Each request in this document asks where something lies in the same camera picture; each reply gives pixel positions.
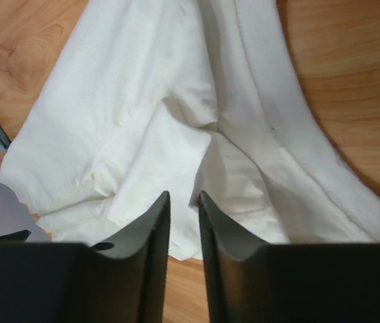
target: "garment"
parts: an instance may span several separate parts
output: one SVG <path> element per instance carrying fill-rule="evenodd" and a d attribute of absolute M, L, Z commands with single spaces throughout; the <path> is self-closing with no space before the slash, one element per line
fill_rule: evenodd
<path fill-rule="evenodd" d="M 95 244 L 169 190 L 169 253 L 199 257 L 196 199 L 271 243 L 380 241 L 380 199 L 300 90 L 274 0 L 91 0 L 0 170 L 54 241 Z"/>

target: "crumpled fabric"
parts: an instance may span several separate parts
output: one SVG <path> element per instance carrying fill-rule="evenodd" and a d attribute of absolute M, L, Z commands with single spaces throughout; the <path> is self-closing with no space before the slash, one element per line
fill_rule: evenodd
<path fill-rule="evenodd" d="M 1 166 L 56 242 L 96 244 L 171 195 L 201 257 L 201 190 L 264 240 L 380 242 L 380 199 L 314 121 L 274 0 L 91 0 Z"/>

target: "wooden surface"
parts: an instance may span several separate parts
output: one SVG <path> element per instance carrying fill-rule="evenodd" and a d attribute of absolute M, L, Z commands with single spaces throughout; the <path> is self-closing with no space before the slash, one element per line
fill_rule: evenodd
<path fill-rule="evenodd" d="M 0 1 L 0 123 L 10 137 L 85 3 Z M 311 110 L 344 159 L 380 196 L 380 0 L 281 0 L 278 5 Z M 201 263 L 171 260 L 164 321 L 207 319 Z"/>

